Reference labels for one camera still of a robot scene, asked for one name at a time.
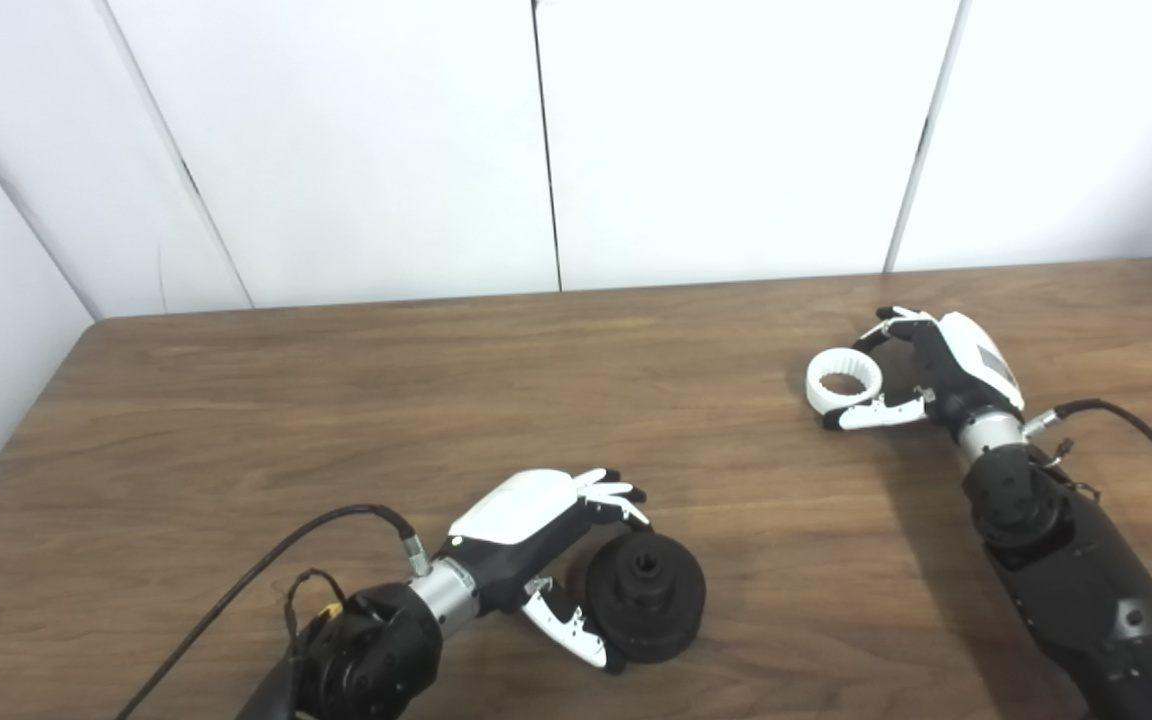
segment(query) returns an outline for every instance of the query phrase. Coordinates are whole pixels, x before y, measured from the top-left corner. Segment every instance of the robotic arm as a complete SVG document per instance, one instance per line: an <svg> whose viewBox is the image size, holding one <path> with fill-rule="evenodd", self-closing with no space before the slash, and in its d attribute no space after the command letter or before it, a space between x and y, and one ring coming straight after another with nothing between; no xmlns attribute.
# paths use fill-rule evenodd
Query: robotic arm
<svg viewBox="0 0 1152 720"><path fill-rule="evenodd" d="M635 505L644 500L616 470L576 477L559 470L514 475L452 523L433 560L426 560L415 537L404 541L415 570L407 583L364 589L314 616L238 720L399 717L412 697L434 683L444 643L494 611L522 611L582 661L620 673L626 653L541 573L599 524L620 521L635 530L631 535L668 541L650 533L649 518ZM685 559L695 564L690 555ZM698 564L695 573L699 577ZM695 626L699 615L698 605ZM695 637L695 626L687 643Z"/></svg>
<svg viewBox="0 0 1152 720"><path fill-rule="evenodd" d="M1024 400L988 334L968 316L884 306L850 350L823 354L808 395L826 429L932 420L948 429L969 470L963 491L993 570L1043 653L1078 685L1100 720L1152 719L1152 577L1087 486L1029 438L1061 419L1024 423ZM882 373L867 356L896 338L914 346L914 397L887 406ZM823 374L847 372L858 396L824 391Z"/></svg>

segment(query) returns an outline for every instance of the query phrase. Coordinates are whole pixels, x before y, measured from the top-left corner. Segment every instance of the panel seam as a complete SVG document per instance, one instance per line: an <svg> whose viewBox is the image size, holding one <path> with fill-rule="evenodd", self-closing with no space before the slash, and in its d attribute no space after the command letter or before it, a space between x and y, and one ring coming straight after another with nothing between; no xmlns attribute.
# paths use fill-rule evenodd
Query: panel seam
<svg viewBox="0 0 1152 720"><path fill-rule="evenodd" d="M558 291L563 290L563 260L558 249L558 210L554 209L554 167L550 159L550 121L545 118L545 78L540 69L540 28L536 22L536 6L540 0L531 0L531 40L536 50L536 90L540 96L540 135L545 142L545 184L550 189L550 232L554 237L554 273L558 274Z"/></svg>
<svg viewBox="0 0 1152 720"><path fill-rule="evenodd" d="M927 152L932 146L932 137L937 132L937 119L941 114L945 91L950 85L950 76L954 74L954 61L958 55L958 45L963 41L963 32L967 28L970 10L972 10L972 0L958 0L958 9L954 15L954 26L950 28L950 38L948 38L945 45L945 56L941 59L941 70L935 76L935 86L932 88L932 100L927 106L927 116L923 119L923 132L918 137L918 149L914 151L914 164L910 165L909 181L905 182L905 195L901 197L900 211L896 213L896 223L892 227L892 237L887 245L887 258L882 260L884 273L890 273L896 267L901 241L905 237L905 223L909 222L909 213L914 209L915 196L918 195L918 183L923 179L923 164L927 161Z"/></svg>
<svg viewBox="0 0 1152 720"><path fill-rule="evenodd" d="M24 197L20 196L17 188L3 177L0 173L0 190L3 191L3 196L12 204L12 207L17 211L20 221L23 222L29 234L32 234L35 241L38 242L38 247L47 256L47 260L51 260L52 266L56 268L56 273L60 274L60 279L63 279L65 283L69 286L69 291L74 293L74 297L78 300L78 304L83 306L83 310L88 311L88 316L91 316L92 323L99 323L105 318L101 314L100 309L96 305L96 302L91 300L91 296L78 287L78 283L74 281L73 275L69 274L68 270L58 258L56 252L52 251L51 243L46 240L46 233L41 228L40 222L38 222L37 217L35 217L33 211L29 209L29 205L24 200Z"/></svg>
<svg viewBox="0 0 1152 720"><path fill-rule="evenodd" d="M151 122L154 123L154 129L159 132L160 141L162 141L166 150L172 156L180 182L185 185L187 195L194 200L195 210L202 218L207 237L215 243L215 247L220 250L220 255L225 258L225 263L229 265L229 272L233 273L234 281L238 282L238 290L242 290L247 305L256 306L251 293L247 289L247 282L243 281L243 275L238 272L238 265L234 263L234 256L229 251L229 243L225 242L223 234L220 233L220 227L212 217L211 209L207 206L204 197L202 197L202 190L198 188L198 183L195 182L194 174L189 172L189 165L185 162L182 152L180 152L177 138L175 138L172 127L166 122L154 91L151 90L145 73L141 69L141 61L132 53L132 45L127 40L127 33L123 32L122 24L119 24L114 9L109 7L109 0L92 0L92 5L94 5L96 13L104 20L105 29L109 32L109 39L114 41L119 58L122 58L123 66L132 78L132 85L136 86L141 99L145 103L147 114Z"/></svg>

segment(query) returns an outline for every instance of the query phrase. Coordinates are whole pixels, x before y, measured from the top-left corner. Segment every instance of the black round object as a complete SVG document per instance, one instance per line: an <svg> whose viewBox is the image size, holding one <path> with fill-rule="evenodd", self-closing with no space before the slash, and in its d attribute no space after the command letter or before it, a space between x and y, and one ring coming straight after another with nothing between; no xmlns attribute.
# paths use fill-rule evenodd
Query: black round object
<svg viewBox="0 0 1152 720"><path fill-rule="evenodd" d="M664 662L685 651L700 630L705 575L681 543L627 533L590 561L585 607L626 660Z"/></svg>

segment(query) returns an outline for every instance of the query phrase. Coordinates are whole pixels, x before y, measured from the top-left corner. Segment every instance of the white ring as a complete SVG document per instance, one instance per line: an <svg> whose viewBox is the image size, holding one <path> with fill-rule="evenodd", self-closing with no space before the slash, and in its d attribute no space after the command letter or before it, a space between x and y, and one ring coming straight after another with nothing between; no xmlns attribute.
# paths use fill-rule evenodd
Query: white ring
<svg viewBox="0 0 1152 720"><path fill-rule="evenodd" d="M840 395L820 382L826 376L854 378L865 389L856 395ZM808 402L821 415L872 400L881 388L882 370L878 369L878 363L874 363L873 357L850 347L831 347L808 364Z"/></svg>

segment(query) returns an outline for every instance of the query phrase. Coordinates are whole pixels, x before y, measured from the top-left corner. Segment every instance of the wood grain surface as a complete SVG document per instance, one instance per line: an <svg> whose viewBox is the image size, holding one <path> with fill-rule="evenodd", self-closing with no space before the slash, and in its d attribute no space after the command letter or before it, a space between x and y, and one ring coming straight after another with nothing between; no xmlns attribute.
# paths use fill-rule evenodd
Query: wood grain surface
<svg viewBox="0 0 1152 720"><path fill-rule="evenodd" d="M385 502L435 546L516 470L611 467L704 566L695 646L613 679L486 617L406 717L1073 720L982 556L945 432L826 433L803 397L810 357L888 304L971 314L1030 410L1101 396L1152 420L1152 260L97 324L0 456L0 719L113 715L319 511ZM1066 434L1070 473L1152 570L1152 446L1098 414L1043 445ZM311 564L348 588L406 577L379 521L324 528L137 717L233 717ZM302 597L302 614L325 601Z"/></svg>

